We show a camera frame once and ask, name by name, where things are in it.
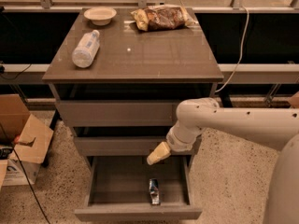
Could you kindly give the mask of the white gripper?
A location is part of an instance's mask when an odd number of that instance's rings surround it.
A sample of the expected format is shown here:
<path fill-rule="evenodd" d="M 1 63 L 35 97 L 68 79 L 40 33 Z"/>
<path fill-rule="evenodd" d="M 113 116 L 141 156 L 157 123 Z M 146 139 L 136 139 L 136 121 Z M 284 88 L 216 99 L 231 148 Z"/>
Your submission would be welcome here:
<path fill-rule="evenodd" d="M 161 142 L 147 157 L 148 165 L 152 165 L 175 152 L 190 151 L 196 140 L 203 134 L 205 128 L 197 126 L 186 126 L 180 121 L 169 130 L 166 142 Z"/>

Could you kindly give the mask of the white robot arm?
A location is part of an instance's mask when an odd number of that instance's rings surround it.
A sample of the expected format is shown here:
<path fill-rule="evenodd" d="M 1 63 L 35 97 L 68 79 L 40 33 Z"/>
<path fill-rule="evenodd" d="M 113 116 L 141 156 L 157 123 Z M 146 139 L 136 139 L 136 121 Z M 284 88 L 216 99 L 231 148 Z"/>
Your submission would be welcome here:
<path fill-rule="evenodd" d="M 152 165 L 192 149 L 206 128 L 281 150 L 270 181 L 263 224 L 299 224 L 299 116 L 291 108 L 224 108 L 212 98 L 181 102 L 166 140 L 147 157 Z"/>

